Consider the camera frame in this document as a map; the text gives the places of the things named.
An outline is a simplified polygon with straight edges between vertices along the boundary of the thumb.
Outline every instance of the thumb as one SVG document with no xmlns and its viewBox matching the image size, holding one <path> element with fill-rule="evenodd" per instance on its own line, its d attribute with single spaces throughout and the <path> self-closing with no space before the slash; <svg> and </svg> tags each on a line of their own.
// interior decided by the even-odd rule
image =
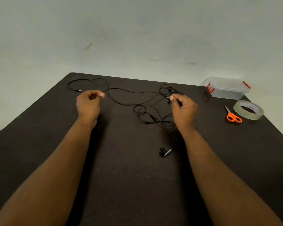
<svg viewBox="0 0 283 226">
<path fill-rule="evenodd" d="M 98 105 L 101 104 L 103 98 L 105 97 L 104 93 L 100 93 L 95 99 L 93 99 Z"/>
<path fill-rule="evenodd" d="M 177 99 L 174 96 L 170 96 L 170 101 L 171 101 L 172 108 L 180 107 Z"/>
</svg>

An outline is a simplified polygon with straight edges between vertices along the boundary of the scissors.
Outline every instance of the scissors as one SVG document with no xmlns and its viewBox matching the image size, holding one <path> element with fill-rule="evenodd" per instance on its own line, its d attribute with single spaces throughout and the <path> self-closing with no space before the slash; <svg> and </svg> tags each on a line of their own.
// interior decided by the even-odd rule
<svg viewBox="0 0 283 226">
<path fill-rule="evenodd" d="M 241 123 L 242 119 L 240 117 L 237 117 L 235 114 L 231 113 L 230 110 L 225 106 L 226 110 L 228 111 L 228 115 L 226 116 L 226 119 L 230 122 L 237 122 Z"/>
</svg>

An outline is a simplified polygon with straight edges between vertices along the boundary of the red latch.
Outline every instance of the red latch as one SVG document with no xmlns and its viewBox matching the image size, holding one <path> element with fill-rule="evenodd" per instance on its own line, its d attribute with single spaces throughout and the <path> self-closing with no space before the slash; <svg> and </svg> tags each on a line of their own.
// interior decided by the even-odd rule
<svg viewBox="0 0 283 226">
<path fill-rule="evenodd" d="M 246 82 L 243 82 L 248 88 L 250 88 L 250 86 L 246 83 Z"/>
<path fill-rule="evenodd" d="M 210 87 L 209 87 L 210 84 L 211 84 L 211 83 L 208 83 L 208 85 L 207 85 L 206 87 L 208 88 L 208 91 L 209 91 L 210 93 L 212 93 L 212 92 L 214 92 L 215 88 L 213 87 L 213 89 L 210 90 Z"/>
</svg>

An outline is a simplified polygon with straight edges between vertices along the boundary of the earbud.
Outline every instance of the earbud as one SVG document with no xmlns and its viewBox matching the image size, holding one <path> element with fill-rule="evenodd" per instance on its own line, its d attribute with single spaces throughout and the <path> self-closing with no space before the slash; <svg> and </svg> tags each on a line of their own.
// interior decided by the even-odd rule
<svg viewBox="0 0 283 226">
<path fill-rule="evenodd" d="M 161 151 L 159 152 L 159 154 L 163 157 L 166 157 L 170 153 L 171 150 L 172 149 L 166 151 L 166 149 L 164 147 L 161 147 Z"/>
</svg>

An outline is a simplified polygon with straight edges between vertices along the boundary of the white wall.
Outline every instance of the white wall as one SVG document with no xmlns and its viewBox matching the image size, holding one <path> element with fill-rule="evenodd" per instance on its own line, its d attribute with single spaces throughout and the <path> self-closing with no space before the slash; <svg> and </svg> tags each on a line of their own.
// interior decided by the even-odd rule
<svg viewBox="0 0 283 226">
<path fill-rule="evenodd" d="M 0 129 L 69 72 L 241 78 L 283 133 L 283 0 L 0 0 Z"/>
</svg>

